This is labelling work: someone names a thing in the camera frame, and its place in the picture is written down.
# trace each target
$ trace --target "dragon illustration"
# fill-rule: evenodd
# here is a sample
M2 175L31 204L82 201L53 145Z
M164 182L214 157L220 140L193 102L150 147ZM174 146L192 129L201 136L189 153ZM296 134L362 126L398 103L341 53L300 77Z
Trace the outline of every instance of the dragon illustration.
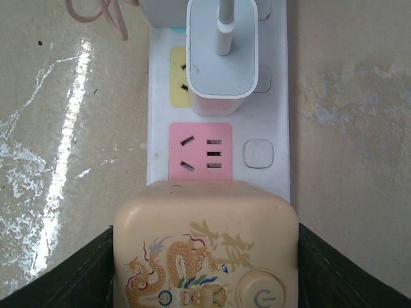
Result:
M143 303L153 300L158 301L163 307L217 308L226 305L227 291L220 284L214 283L217 277L207 278L207 275L201 275L196 278L196 274L202 269L206 259L211 272L219 270L214 257L206 247L206 242L191 234L184 235L190 237L188 242L175 241L171 243L166 252L169 284L167 290L164 289L166 271L159 264L159 260L155 260L161 253L163 242L167 237L158 243L156 239L148 247L148 257L145 244L143 245L144 259L150 267L149 270L138 261L137 257L127 264L129 270L133 274L136 273L128 280L126 287L127 299L131 308L158 307L158 304ZM202 246L195 248L195 242L200 242Z

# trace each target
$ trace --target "beige floor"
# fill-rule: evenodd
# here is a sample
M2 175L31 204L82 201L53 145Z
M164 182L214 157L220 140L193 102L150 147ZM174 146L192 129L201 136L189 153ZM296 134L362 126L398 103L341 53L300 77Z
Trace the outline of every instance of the beige floor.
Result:
M128 42L104 19L76 23L63 1L0 3L0 298L105 230L145 185L149 28L124 8ZM289 1L293 204L408 296L410 16L409 0Z

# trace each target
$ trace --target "yellow socket panel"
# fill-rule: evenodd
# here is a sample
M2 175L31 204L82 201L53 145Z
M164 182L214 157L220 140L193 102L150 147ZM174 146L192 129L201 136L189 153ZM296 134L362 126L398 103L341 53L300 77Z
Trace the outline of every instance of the yellow socket panel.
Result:
M170 105L189 108L186 73L186 47L173 47L170 53Z

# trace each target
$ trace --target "charging cable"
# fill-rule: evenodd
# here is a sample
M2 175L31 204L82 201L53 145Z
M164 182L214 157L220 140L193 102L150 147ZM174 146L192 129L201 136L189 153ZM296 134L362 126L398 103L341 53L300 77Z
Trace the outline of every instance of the charging cable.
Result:
M114 22L113 17L109 12L109 5L111 1L114 5L114 13L116 14L118 25ZM139 0L128 0L127 2L131 5L139 6ZM89 16L78 15L73 8L73 0L66 0L66 8L72 18L84 24L95 21L98 17L104 14L107 22L110 24L110 27L114 30L114 32L116 32L122 40L128 40L127 27L124 22L123 14L121 13L119 0L100 0L100 8Z
M217 17L216 52L220 56L230 53L234 33L234 0L220 0Z

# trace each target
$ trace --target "round button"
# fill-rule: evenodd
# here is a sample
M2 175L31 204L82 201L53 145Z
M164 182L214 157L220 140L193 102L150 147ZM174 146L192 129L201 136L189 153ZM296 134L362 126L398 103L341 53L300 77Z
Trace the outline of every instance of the round button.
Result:
M267 271L246 274L240 280L237 296L244 308L282 308L285 300L282 285Z

